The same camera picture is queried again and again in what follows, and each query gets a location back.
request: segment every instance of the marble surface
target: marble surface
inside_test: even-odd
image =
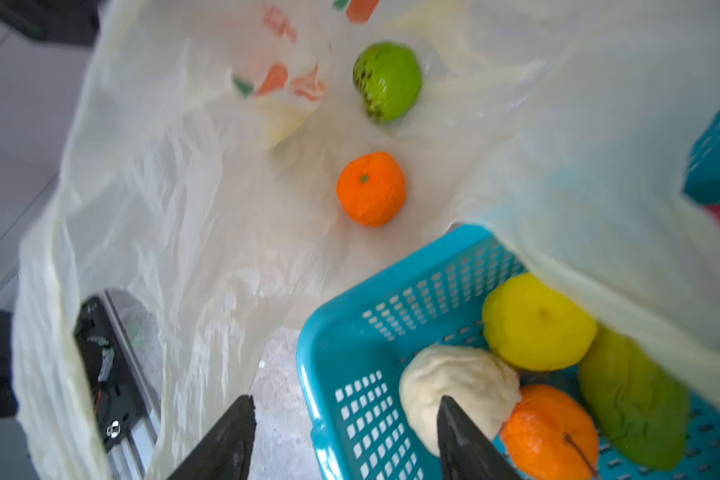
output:
[[[163,391],[163,353],[157,323],[144,307],[125,292],[110,297],[142,366],[144,375],[160,398]],[[296,371],[298,331],[281,327],[264,347],[259,372],[251,388],[256,404],[256,440],[250,480],[318,480],[318,468],[309,419]]]

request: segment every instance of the red wire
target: red wire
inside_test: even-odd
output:
[[[96,408],[94,408],[94,415],[99,413],[99,403],[101,403],[101,390],[99,390],[99,398],[96,399]]]

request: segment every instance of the brown stem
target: brown stem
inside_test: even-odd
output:
[[[576,444],[576,442],[574,442],[574,439],[569,434],[566,433],[565,435],[563,435],[563,440],[568,442],[570,444],[570,446],[576,448],[576,452],[579,454],[581,459],[584,460],[586,467],[590,470],[590,473],[592,474],[592,478],[594,478],[595,480],[603,480],[602,478],[600,478],[600,474],[597,473],[596,468],[594,466],[592,466],[590,461],[586,458],[586,455],[584,454],[584,452],[581,451],[581,448]]]

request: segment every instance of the plastic bag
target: plastic bag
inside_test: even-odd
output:
[[[415,49],[425,81],[417,105],[379,127],[351,70],[385,39]],[[164,478],[250,387],[273,328],[300,326],[463,219],[494,228],[675,373],[691,353],[695,372],[718,372],[720,306],[703,303],[709,331],[661,295],[677,284],[627,267],[645,273],[636,252],[648,242],[655,262],[691,259],[672,273],[711,300],[720,231],[678,189],[719,106],[720,0],[114,0],[58,191],[20,252],[14,390],[34,464],[46,478],[107,476],[72,337],[89,294],[128,290],[160,321],[163,425],[148,478]],[[367,230],[334,187],[374,150],[398,159],[409,192],[390,225]],[[641,196],[585,210],[623,200],[635,178]],[[610,239],[614,258],[597,263],[617,227],[631,248]],[[639,295],[621,294],[633,281]],[[720,402],[718,380],[680,378]]]

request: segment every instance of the teal basket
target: teal basket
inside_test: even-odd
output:
[[[720,201],[720,113],[692,152],[686,192]],[[433,343],[488,348],[487,294],[524,266],[486,230],[462,226],[320,307],[296,359],[312,443],[326,480],[442,478],[440,462],[408,427],[400,375]],[[546,382],[580,398],[575,368]],[[500,440],[496,446],[505,452]],[[672,472],[634,465],[600,439],[604,480],[720,480],[720,413],[692,399],[686,454]]]

